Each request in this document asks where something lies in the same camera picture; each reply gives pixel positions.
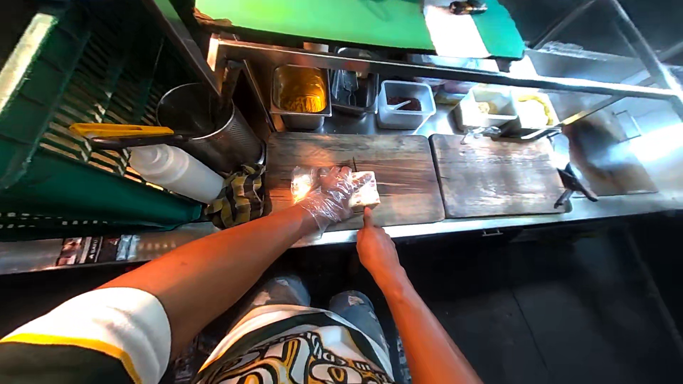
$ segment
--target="black floor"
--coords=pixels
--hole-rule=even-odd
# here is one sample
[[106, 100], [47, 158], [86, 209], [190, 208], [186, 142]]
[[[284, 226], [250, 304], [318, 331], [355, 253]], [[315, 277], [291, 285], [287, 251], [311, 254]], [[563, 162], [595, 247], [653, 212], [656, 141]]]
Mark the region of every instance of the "black floor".
[[[628, 244], [612, 229], [504, 245], [440, 236], [401, 241], [398, 249], [418, 293], [487, 384], [681, 382], [683, 358]], [[0, 279], [8, 298], [0, 331], [120, 271]], [[354, 245], [291, 249], [264, 279], [286, 273], [302, 277], [313, 306], [345, 289], [367, 294], [398, 365], [387, 304]], [[224, 332], [231, 314], [206, 333]]]

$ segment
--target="white squeeze bottle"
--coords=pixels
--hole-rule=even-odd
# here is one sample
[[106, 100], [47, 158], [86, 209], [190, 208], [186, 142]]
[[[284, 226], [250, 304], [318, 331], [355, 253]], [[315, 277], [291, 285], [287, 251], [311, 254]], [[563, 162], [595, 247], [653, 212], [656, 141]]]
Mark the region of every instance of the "white squeeze bottle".
[[161, 187], [203, 203], [210, 203], [223, 187], [223, 178], [177, 147], [131, 147], [130, 166]]

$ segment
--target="green crate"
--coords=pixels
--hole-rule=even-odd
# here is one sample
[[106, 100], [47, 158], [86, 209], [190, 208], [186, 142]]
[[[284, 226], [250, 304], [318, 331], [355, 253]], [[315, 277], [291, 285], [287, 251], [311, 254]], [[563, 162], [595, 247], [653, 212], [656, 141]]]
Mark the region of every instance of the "green crate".
[[93, 150], [75, 122], [155, 122], [192, 82], [137, 0], [40, 8], [0, 70], [0, 241], [164, 230], [201, 205], [150, 185], [130, 152]]

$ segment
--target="jeans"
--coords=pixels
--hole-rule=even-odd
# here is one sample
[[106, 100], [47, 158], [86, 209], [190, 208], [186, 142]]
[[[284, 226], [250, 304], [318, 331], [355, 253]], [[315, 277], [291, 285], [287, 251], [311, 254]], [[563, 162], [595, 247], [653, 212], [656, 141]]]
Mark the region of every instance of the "jeans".
[[[303, 307], [311, 306], [311, 296], [301, 279], [297, 276], [283, 276], [268, 280], [254, 295], [250, 304], [242, 310], [239, 318], [261, 305], [291, 304]], [[370, 299], [357, 290], [347, 290], [336, 294], [330, 300], [330, 311], [340, 315], [346, 321], [360, 329], [373, 339], [389, 354], [387, 340], [382, 332], [374, 306]]]

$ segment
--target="plaid cloth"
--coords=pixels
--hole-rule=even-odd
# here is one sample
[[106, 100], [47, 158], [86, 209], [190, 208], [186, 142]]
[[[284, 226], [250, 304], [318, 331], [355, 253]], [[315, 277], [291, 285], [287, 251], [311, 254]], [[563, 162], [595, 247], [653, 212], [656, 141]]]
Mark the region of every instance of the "plaid cloth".
[[243, 165], [242, 170], [223, 181], [218, 197], [204, 208], [204, 214], [215, 226], [224, 230], [263, 215], [263, 165]]

